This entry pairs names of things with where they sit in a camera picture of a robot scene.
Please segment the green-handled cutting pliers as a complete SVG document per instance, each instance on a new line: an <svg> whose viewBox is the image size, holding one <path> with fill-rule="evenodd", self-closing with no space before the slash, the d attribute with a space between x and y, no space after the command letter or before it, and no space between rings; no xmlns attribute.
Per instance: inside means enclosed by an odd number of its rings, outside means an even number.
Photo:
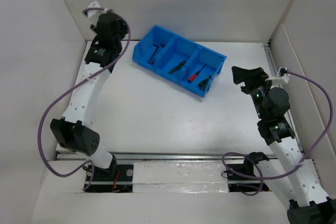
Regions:
<svg viewBox="0 0 336 224"><path fill-rule="evenodd" d="M183 66L186 64L186 60L181 61L179 64L177 64L175 67L173 67L168 74L173 74L174 72L181 70Z"/></svg>

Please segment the large green-handled screwdriver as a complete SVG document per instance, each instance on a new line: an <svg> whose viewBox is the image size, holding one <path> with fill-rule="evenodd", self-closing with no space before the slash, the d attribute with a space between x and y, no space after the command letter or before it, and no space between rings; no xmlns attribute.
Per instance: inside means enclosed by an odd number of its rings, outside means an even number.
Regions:
<svg viewBox="0 0 336 224"><path fill-rule="evenodd" d="M204 91L206 89L206 86L207 86L207 82L204 82L203 84L200 84L198 87L201 91Z"/></svg>

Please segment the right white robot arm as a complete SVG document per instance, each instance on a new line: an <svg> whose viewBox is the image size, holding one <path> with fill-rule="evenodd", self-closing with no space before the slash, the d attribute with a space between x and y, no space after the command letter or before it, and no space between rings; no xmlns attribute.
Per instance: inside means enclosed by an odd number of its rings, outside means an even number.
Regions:
<svg viewBox="0 0 336 224"><path fill-rule="evenodd" d="M277 196L287 211L290 223L335 223L335 199L322 188L307 165L285 118L290 109L289 95L280 87L288 83L291 72L280 68L270 77L263 68L232 67L233 82L251 96L258 118L258 131L284 170L279 174L263 152L252 152L244 158L240 177L261 178L261 183Z"/></svg>

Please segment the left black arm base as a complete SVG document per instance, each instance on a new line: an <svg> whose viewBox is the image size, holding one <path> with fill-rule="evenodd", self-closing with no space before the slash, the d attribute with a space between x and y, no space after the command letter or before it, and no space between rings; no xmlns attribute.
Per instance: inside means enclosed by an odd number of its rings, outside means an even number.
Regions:
<svg viewBox="0 0 336 224"><path fill-rule="evenodd" d="M86 172L84 191L87 193L131 193L133 192L133 164L117 164L112 173L88 165L83 168Z"/></svg>

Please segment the red-handled screwdriver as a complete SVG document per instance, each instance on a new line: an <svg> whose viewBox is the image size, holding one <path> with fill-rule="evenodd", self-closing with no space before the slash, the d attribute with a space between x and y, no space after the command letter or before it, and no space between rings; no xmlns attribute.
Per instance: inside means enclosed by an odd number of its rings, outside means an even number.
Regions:
<svg viewBox="0 0 336 224"><path fill-rule="evenodd" d="M188 78L188 83L193 82L196 77L199 75L199 73L206 67L206 65L204 65L203 67L201 67L198 71L196 71L194 74L192 74L189 78Z"/></svg>

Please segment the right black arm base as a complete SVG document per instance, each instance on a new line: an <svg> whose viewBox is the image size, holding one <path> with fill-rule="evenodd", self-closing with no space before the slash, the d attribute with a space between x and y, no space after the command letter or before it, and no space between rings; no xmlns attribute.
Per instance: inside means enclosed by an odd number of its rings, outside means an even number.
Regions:
<svg viewBox="0 0 336 224"><path fill-rule="evenodd" d="M269 161L268 156L266 156L263 152L252 152L248 155L248 157L250 157L256 164L261 161ZM239 173L253 177L256 176L255 173L257 172L257 169L255 169L254 165L247 159L244 159L242 163L229 164L228 166ZM221 176L228 180L228 191L230 193L240 192L243 194L253 194L260 186L260 181L243 178L232 173L228 169L225 169Z"/></svg>

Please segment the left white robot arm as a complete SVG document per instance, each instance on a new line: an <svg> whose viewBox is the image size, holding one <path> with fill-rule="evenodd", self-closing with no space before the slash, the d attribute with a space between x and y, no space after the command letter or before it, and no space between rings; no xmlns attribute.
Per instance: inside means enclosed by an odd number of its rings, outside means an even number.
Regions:
<svg viewBox="0 0 336 224"><path fill-rule="evenodd" d="M124 19L104 10L91 25L96 33L85 57L82 85L72 94L70 104L60 119L53 119L50 129L58 144L84 154L105 180L117 175L117 161L100 142L100 135L90 129L91 116L104 83L111 75L122 52L122 39L129 33Z"/></svg>

